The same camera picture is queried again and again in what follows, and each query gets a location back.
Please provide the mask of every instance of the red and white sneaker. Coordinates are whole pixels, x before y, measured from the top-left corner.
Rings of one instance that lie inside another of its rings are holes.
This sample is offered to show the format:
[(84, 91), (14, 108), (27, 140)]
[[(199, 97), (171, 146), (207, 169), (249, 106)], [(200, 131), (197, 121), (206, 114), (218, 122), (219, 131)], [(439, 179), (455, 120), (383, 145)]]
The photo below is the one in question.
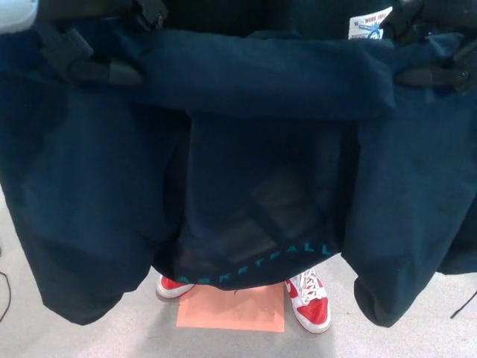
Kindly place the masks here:
[(323, 333), (331, 324), (329, 302), (314, 268), (285, 281), (293, 313), (311, 333)]
[(156, 294), (162, 298), (177, 298), (190, 291), (192, 287), (194, 285), (169, 280), (160, 274), (159, 280), (157, 280)]

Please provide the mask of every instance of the gray floor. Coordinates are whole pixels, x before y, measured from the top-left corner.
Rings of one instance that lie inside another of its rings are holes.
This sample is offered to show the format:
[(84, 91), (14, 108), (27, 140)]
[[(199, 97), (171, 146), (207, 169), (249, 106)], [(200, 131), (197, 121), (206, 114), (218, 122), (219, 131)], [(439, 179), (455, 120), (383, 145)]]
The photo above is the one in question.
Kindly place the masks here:
[[(177, 302), (156, 299), (157, 274), (151, 272), (105, 318), (77, 327), (42, 306), (1, 192), (0, 244), (0, 271), (10, 276), (13, 290), (12, 307), (0, 324), (1, 358), (477, 357), (477, 299), (449, 319), (476, 290), (475, 274), (436, 275), (405, 317), (384, 329), (359, 312), (355, 275), (335, 257), (318, 267), (332, 303), (332, 328), (312, 336), (298, 327), (288, 306), (285, 333), (176, 328)], [(0, 312), (6, 300), (0, 280)]]

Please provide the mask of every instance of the white shoelace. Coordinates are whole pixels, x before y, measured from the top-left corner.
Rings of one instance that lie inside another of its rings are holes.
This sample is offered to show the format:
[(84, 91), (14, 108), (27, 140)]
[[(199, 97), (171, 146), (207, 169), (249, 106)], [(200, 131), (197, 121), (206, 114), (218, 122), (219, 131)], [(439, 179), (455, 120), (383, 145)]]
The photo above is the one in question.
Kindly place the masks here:
[(304, 304), (309, 304), (314, 299), (320, 300), (326, 297), (326, 292), (318, 283), (318, 276), (314, 268), (306, 270), (295, 277), (298, 283), (297, 289)]

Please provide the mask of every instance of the nike shoe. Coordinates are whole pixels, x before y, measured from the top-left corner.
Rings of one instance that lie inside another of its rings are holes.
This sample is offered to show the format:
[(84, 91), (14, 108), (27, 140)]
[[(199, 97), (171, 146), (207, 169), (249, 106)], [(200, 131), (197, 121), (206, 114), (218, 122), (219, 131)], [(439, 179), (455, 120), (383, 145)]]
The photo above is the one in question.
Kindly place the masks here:
[(162, 298), (177, 298), (190, 291), (192, 287), (194, 285), (175, 282), (160, 275), (159, 280), (157, 280), (156, 294)]
[(329, 302), (316, 271), (311, 268), (285, 281), (293, 313), (310, 333), (323, 333), (331, 324)]

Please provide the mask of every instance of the orange paper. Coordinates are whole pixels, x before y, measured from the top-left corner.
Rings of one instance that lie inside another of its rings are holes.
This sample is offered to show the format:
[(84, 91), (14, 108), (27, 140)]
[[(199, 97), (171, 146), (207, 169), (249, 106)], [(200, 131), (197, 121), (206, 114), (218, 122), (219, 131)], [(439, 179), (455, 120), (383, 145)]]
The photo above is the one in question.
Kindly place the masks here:
[(284, 332), (283, 285), (239, 291), (196, 286), (180, 299), (178, 327)]

